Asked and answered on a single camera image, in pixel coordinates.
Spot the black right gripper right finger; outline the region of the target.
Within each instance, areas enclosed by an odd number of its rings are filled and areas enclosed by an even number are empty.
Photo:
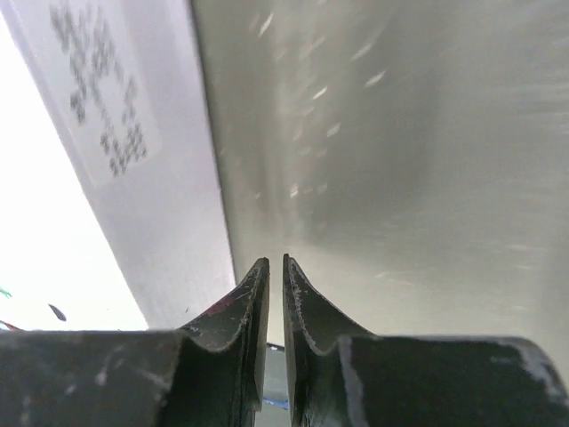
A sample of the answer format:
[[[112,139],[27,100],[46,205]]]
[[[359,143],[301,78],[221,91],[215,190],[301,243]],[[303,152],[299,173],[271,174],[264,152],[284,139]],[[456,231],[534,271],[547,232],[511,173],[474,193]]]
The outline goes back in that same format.
[[[565,426],[568,393],[547,354],[513,336],[374,334],[283,259],[294,426]]]

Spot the white cardboard box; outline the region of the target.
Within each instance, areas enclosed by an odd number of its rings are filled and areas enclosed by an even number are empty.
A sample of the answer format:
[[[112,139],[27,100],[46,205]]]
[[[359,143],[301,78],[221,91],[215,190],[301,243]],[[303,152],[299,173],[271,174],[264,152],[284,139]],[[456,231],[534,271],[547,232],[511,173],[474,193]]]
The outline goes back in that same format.
[[[236,283],[189,2],[1,12],[143,317],[189,322]]]

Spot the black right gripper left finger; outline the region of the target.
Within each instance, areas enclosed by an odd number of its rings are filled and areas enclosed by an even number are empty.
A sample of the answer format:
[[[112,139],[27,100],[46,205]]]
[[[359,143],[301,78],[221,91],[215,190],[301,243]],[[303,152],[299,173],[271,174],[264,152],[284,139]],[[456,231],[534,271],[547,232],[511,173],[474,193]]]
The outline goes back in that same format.
[[[5,332],[4,426],[252,426],[261,409],[269,262],[186,325]]]

